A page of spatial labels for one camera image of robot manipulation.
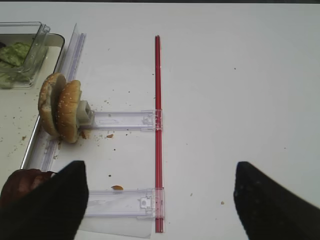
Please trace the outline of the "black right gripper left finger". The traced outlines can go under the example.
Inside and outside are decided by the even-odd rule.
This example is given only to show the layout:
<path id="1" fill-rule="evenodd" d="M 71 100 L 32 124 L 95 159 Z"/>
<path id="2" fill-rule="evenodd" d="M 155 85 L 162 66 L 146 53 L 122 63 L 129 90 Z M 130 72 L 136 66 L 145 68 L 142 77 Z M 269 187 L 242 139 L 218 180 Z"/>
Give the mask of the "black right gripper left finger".
<path id="1" fill-rule="evenodd" d="M 2 240 L 73 240 L 89 198 L 84 161 L 72 161 L 20 199 L 0 208 Z"/>

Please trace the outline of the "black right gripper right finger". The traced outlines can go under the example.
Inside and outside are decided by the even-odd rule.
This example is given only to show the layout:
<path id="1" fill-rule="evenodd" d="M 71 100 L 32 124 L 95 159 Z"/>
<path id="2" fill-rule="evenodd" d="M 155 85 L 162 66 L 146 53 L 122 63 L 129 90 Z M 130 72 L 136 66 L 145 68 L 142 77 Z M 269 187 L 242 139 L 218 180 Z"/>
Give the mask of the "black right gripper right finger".
<path id="1" fill-rule="evenodd" d="M 247 161 L 237 163 L 235 209 L 250 240 L 318 240 L 320 210 Z"/>

